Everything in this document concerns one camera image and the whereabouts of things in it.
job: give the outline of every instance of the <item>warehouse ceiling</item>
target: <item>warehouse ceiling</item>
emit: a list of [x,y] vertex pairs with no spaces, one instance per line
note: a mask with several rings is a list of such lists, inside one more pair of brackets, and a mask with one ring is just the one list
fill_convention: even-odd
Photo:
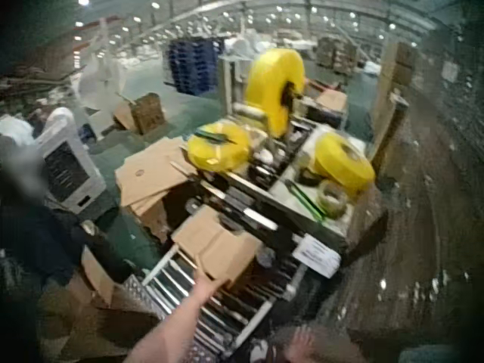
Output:
[[34,0],[13,4],[2,21],[0,72],[19,63],[54,76],[73,69],[81,51],[109,19],[114,50],[129,48],[197,26],[212,31],[240,31],[241,21],[258,32],[296,29],[314,36],[345,33],[359,43],[391,38],[414,42],[438,26],[458,29],[469,0]]

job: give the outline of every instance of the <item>cardboard sheet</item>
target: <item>cardboard sheet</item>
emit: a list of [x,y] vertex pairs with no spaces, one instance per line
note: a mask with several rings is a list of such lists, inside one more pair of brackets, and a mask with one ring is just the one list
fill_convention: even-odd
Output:
[[220,225],[218,213],[202,206],[172,236],[192,259],[200,257],[203,269],[212,278],[233,283],[253,261],[262,242],[249,233],[236,235]]
[[346,109],[347,98],[346,94],[342,92],[327,89],[316,99],[316,102],[328,110],[343,113]]
[[181,138],[163,138],[126,158],[116,171],[121,206],[134,204],[135,214],[141,215],[163,197],[164,191],[186,182],[186,176],[171,165],[174,161],[187,172],[194,172],[183,156],[182,143]]

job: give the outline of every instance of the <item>white machine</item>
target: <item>white machine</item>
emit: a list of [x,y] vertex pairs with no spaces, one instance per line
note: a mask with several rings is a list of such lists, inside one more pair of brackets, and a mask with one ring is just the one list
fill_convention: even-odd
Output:
[[64,208],[79,214],[106,189],[67,108],[52,112],[36,143],[45,160],[49,197]]

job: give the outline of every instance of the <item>yellow strapping roll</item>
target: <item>yellow strapping roll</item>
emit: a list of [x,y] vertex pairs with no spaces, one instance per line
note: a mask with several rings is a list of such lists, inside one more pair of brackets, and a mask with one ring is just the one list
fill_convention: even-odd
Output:
[[192,135],[187,143],[188,159],[198,169],[225,172],[249,158],[249,135],[242,127],[234,123],[211,123],[203,126],[201,130],[225,134],[232,142],[214,144],[205,138]]
[[284,86],[294,84],[294,91],[304,88],[304,63],[293,49],[270,49],[254,61],[249,72],[245,101],[265,112],[272,136],[278,138],[287,129],[287,108],[281,105]]
[[335,132],[322,135],[315,152],[316,172],[340,183],[352,196],[366,189],[375,178],[366,157]]

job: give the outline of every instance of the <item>white label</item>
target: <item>white label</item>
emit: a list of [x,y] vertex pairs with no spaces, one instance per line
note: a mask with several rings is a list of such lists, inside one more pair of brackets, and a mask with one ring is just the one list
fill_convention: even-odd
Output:
[[442,78],[446,81],[454,83],[457,79],[458,73],[459,66],[446,60],[444,63],[444,67],[442,68]]
[[304,236],[294,250],[293,257],[326,278],[331,278],[341,263],[341,256],[338,253],[309,234]]

